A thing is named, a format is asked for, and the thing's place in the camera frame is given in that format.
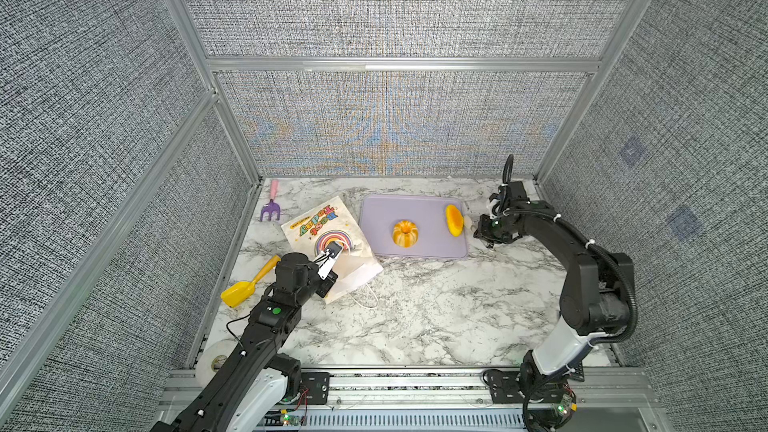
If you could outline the yellow ring fake bread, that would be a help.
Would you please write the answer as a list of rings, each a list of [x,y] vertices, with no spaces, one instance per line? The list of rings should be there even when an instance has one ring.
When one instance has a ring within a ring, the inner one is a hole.
[[[403,220],[395,224],[392,233],[393,243],[402,248],[410,248],[419,238],[419,230],[415,223]]]

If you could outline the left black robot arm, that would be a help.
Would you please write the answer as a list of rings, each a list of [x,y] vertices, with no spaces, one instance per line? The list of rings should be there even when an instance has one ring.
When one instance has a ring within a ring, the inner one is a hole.
[[[302,307],[335,285],[343,248],[332,243],[315,259],[291,252],[276,264],[275,281],[251,309],[237,345],[208,384],[178,416],[154,431],[252,431],[282,400],[300,394],[301,363],[279,352]]]

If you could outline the white paper gift bag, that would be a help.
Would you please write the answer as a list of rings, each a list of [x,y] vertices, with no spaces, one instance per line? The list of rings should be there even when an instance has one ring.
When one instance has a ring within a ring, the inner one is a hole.
[[[383,271],[362,228],[339,196],[299,213],[282,231],[293,251],[320,259],[321,275],[336,274],[335,284],[324,297],[326,304],[360,289]]]

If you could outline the yellow oval fake bread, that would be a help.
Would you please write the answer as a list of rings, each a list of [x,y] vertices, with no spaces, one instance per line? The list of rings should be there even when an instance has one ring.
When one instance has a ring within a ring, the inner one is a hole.
[[[459,237],[464,230],[464,216],[461,210],[456,205],[449,204],[445,208],[445,218],[450,234]]]

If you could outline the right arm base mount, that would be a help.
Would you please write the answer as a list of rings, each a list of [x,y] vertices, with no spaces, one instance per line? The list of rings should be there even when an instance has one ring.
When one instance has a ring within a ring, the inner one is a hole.
[[[481,374],[494,404],[522,407],[527,431],[558,431],[578,410],[577,396],[568,383],[568,373],[539,376],[528,369],[487,369]]]

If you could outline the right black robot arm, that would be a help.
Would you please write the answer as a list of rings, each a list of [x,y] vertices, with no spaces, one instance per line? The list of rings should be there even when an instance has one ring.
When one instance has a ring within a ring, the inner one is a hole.
[[[531,199],[512,178],[513,168],[509,155],[501,184],[489,197],[490,212],[479,217],[473,236],[489,249],[533,237],[565,269],[556,326],[526,353],[518,374],[523,397],[538,400],[563,389],[595,347],[633,335],[639,319],[634,263],[586,238],[548,202]]]

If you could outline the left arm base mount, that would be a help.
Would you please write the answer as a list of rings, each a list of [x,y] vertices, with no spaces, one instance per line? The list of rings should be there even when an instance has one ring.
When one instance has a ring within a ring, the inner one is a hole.
[[[282,404],[297,408],[302,405],[326,405],[330,391],[331,374],[327,372],[302,372],[288,377]]]

